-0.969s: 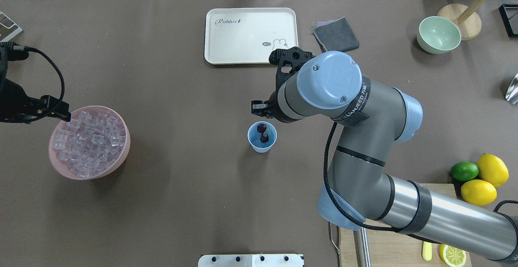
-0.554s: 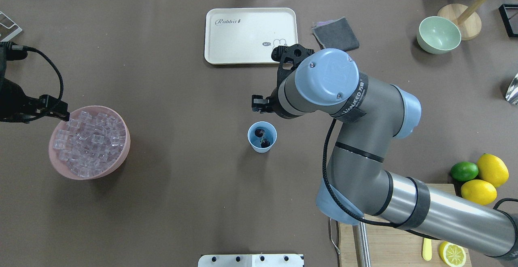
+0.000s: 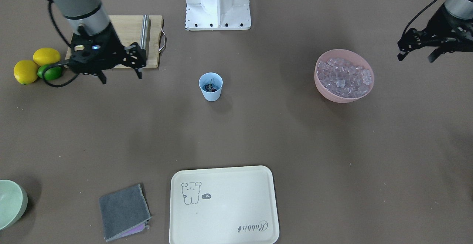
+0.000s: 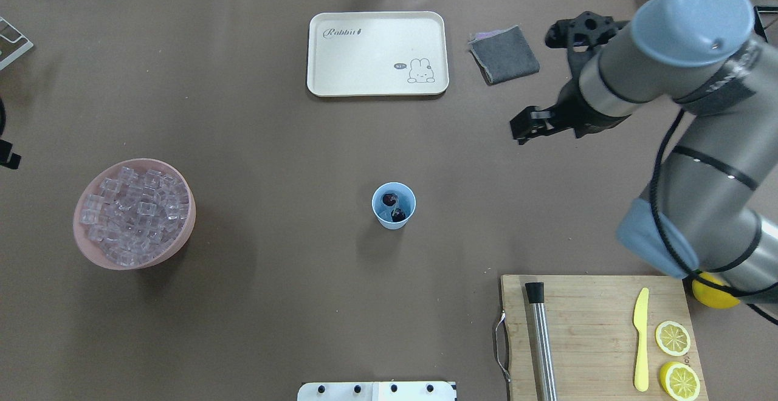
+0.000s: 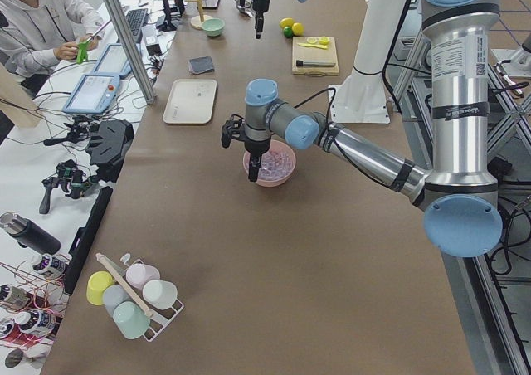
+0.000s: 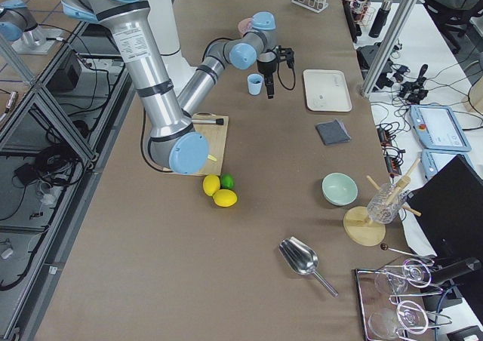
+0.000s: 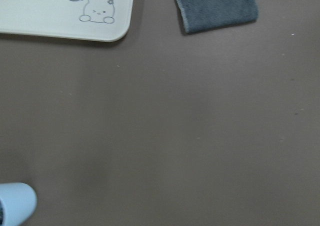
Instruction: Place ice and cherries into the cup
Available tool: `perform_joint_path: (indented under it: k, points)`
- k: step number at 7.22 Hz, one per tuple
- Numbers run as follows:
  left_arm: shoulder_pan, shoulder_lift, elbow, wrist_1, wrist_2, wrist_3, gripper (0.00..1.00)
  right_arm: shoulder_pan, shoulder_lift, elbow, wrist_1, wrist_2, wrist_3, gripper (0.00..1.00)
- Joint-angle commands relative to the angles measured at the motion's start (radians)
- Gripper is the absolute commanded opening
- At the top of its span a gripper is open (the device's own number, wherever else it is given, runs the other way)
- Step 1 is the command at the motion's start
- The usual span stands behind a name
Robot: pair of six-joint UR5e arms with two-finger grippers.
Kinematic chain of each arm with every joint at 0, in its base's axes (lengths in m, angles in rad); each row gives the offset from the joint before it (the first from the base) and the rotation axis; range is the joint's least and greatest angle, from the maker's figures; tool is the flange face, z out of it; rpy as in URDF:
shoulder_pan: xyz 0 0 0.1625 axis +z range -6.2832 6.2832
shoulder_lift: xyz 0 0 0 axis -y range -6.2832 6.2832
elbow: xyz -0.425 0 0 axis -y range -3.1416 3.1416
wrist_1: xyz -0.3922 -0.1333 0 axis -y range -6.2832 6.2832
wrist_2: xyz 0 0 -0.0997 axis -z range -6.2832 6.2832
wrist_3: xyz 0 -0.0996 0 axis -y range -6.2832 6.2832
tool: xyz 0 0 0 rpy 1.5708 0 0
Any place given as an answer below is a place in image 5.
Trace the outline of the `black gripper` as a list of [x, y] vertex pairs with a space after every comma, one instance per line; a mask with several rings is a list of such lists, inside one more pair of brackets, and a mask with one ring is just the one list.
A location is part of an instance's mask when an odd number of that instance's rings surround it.
[[261, 169], [261, 156], [270, 149], [270, 137], [254, 139], [246, 132], [246, 121], [238, 115], [232, 114], [222, 126], [221, 144], [227, 149], [232, 140], [244, 143], [245, 150], [250, 154], [248, 161], [248, 179], [256, 183]]
[[246, 1], [248, 4], [251, 5], [251, 9], [256, 14], [255, 38], [260, 39], [261, 33], [263, 32], [263, 26], [264, 26], [264, 17], [262, 15], [269, 10], [270, 0], [246, 0]]

